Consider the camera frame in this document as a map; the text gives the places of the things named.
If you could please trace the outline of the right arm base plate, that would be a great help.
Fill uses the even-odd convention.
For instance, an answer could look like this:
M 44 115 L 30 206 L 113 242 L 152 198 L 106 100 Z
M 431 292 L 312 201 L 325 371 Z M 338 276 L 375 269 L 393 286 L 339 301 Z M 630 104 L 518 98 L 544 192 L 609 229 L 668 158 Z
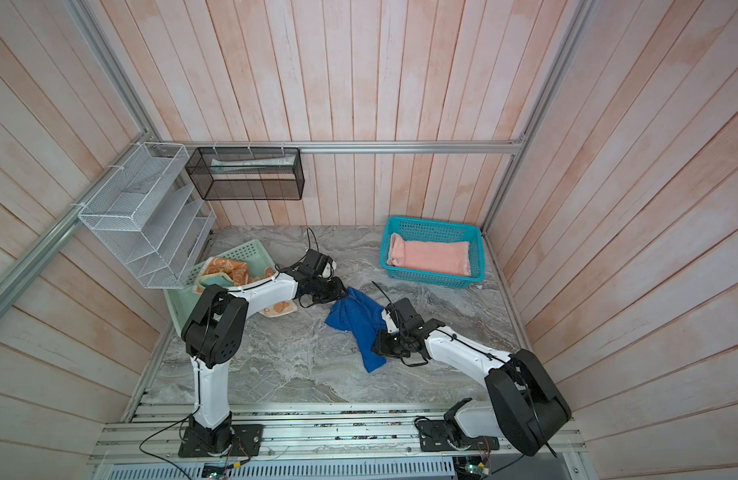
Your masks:
M 467 437 L 453 422 L 417 417 L 413 424 L 424 452 L 480 451 L 489 453 L 499 449 L 497 437 Z

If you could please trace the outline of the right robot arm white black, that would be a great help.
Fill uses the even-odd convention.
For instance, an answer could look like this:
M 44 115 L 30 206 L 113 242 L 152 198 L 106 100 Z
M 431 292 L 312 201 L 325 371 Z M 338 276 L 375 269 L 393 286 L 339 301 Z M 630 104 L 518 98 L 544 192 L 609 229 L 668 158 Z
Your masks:
M 486 401 L 458 401 L 441 420 L 419 420 L 424 451 L 487 450 L 489 441 L 504 438 L 519 453 L 533 456 L 571 420 L 568 403 L 531 351 L 489 348 L 442 321 L 423 319 L 406 298 L 388 304 L 382 318 L 386 327 L 372 346 L 374 353 L 401 361 L 418 354 L 420 366 L 447 364 L 488 394 Z

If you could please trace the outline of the pink towel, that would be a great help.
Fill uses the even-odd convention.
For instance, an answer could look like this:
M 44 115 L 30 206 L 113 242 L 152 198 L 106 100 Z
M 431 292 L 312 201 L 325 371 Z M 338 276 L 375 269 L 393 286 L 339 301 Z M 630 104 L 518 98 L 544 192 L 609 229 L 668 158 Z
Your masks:
M 468 242 L 412 241 L 393 233 L 390 237 L 386 264 L 453 276 L 471 275 Z

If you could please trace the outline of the blue towel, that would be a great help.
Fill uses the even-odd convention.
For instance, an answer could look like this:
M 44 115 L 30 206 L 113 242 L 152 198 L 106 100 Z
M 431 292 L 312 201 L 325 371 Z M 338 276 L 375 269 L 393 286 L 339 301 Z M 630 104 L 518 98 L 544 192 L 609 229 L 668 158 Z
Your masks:
M 326 324 L 336 330 L 350 332 L 357 343 L 365 370 L 372 373 L 386 360 L 372 351 L 381 331 L 386 329 L 382 318 L 383 307 L 375 300 L 354 288 L 347 289 L 347 296 L 330 309 Z

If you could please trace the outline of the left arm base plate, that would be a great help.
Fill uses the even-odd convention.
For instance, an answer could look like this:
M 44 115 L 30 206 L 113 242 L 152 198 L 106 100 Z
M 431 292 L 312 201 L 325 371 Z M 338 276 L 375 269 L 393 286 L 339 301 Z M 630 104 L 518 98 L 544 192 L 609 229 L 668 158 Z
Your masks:
M 255 457 L 259 454 L 263 437 L 262 424 L 221 424 L 207 429 L 191 424 L 178 451 L 179 458 L 240 455 Z

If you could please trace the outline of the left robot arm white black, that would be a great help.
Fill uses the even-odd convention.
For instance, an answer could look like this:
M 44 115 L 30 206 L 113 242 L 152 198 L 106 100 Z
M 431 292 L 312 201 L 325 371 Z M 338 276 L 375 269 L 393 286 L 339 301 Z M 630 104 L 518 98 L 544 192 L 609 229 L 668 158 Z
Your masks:
M 247 319 L 281 302 L 308 297 L 323 304 L 346 297 L 335 270 L 332 257 L 309 249 L 293 265 L 249 286 L 204 288 L 181 331 L 194 367 L 195 423 L 216 430 L 231 416 L 228 362 L 240 348 Z

